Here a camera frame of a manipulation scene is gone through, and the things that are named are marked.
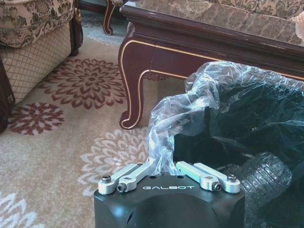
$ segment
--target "table leg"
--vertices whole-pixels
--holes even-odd
[[[124,129],[134,128],[143,114],[143,76],[150,71],[154,44],[126,38],[119,50],[119,68],[127,95],[128,111],[120,119]]]
[[[115,9],[115,5],[112,3],[111,0],[106,0],[107,5],[106,5],[106,11],[105,11],[105,16],[104,16],[104,22],[103,22],[103,29],[104,33],[106,35],[112,35],[113,34],[113,29],[110,26],[112,14]]]

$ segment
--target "bolt head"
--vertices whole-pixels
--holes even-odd
[[[237,181],[237,177],[233,174],[229,174],[227,176],[227,180],[230,181],[230,182],[236,182]]]
[[[105,184],[110,183],[111,182],[111,176],[104,175],[103,178],[102,178],[102,182],[105,183]]]
[[[221,191],[222,190],[221,183],[212,183],[212,190],[213,191]]]
[[[127,186],[125,183],[118,184],[116,187],[119,193],[124,193],[127,190]]]

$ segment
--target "wooden coffee table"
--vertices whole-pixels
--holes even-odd
[[[216,10],[212,7],[219,4],[208,5],[209,8],[198,16],[195,12],[189,15],[182,12],[182,7],[176,6],[178,2],[185,1],[130,0],[121,7],[121,13],[133,24],[118,57],[128,102],[128,110],[120,120],[122,128],[132,129],[141,120],[142,79],[148,72],[186,79],[206,62],[226,60],[304,80],[304,47],[296,36],[289,39],[283,32],[280,36],[265,32],[261,36],[255,33],[259,30],[256,28],[231,29],[233,25],[219,24],[212,16]],[[187,7],[204,10],[204,6]],[[220,7],[230,10],[229,6]],[[252,16],[248,14],[246,17],[252,20]],[[221,17],[222,21],[232,21],[223,18],[225,15]],[[295,27],[287,20],[280,24],[289,29]],[[265,26],[269,26],[271,32],[275,24]]]

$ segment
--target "red flower motif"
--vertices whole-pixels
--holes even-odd
[[[68,59],[38,87],[54,101],[75,108],[98,109],[122,104],[126,98],[118,65],[96,59]]]
[[[56,129],[63,121],[63,111],[58,106],[33,103],[15,110],[9,119],[9,128],[12,132],[36,135]]]

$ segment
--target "beige carpet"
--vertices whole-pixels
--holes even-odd
[[[104,174],[145,161],[151,109],[183,81],[144,80],[140,126],[122,130],[125,92],[118,47],[85,37],[13,110],[0,135],[0,228],[93,228],[93,192]]]

